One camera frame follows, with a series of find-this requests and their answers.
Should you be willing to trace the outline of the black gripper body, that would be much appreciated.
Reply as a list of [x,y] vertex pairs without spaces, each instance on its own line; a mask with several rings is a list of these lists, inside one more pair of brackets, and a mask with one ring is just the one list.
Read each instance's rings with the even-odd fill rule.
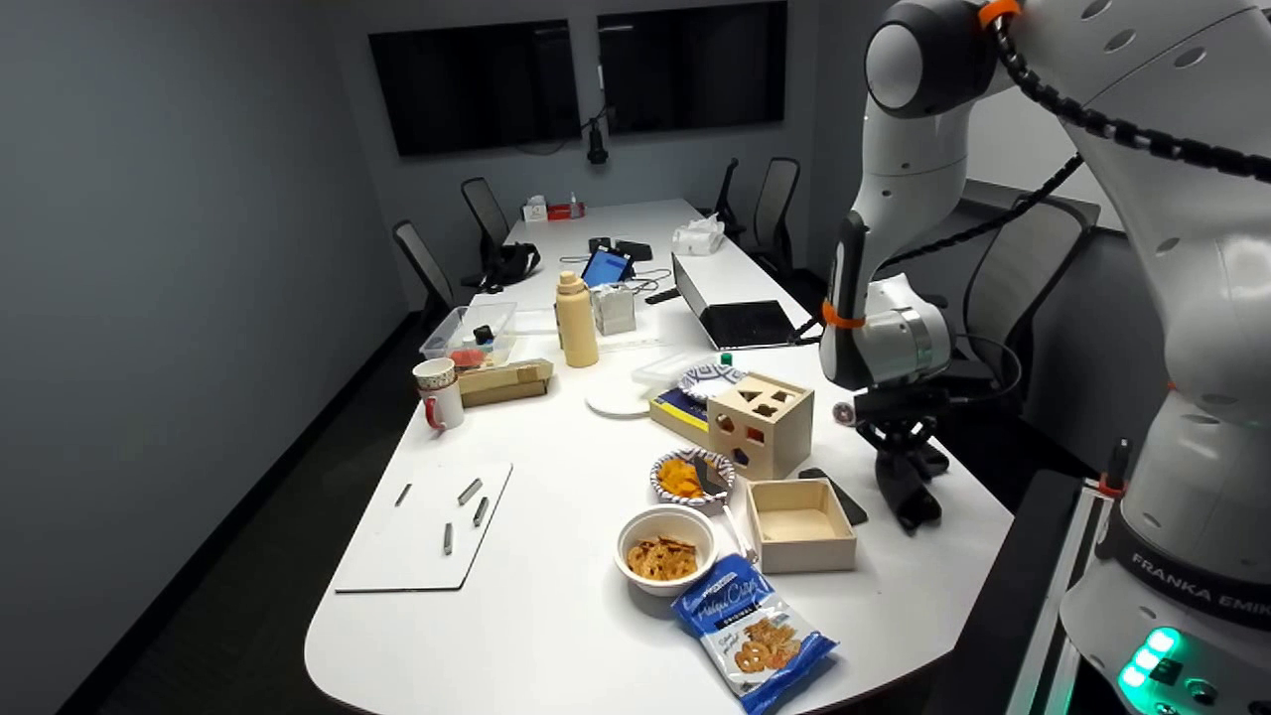
[[951,375],[887,379],[854,398],[845,424],[868,443],[927,443],[957,405],[964,391]]

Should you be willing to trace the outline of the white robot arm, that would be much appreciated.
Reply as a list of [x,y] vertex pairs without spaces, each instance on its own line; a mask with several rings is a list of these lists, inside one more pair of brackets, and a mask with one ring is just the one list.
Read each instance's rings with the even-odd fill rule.
[[835,251],[821,366],[880,386],[921,366],[874,316],[878,270],[968,176],[1075,179],[1139,251],[1162,316],[1162,405],[1271,422],[1268,0],[892,0],[864,39],[860,172]]

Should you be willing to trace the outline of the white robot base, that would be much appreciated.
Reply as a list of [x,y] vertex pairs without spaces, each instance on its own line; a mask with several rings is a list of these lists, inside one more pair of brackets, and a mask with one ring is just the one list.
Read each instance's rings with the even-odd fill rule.
[[1271,715],[1271,432],[1169,391],[1062,623],[1131,715]]

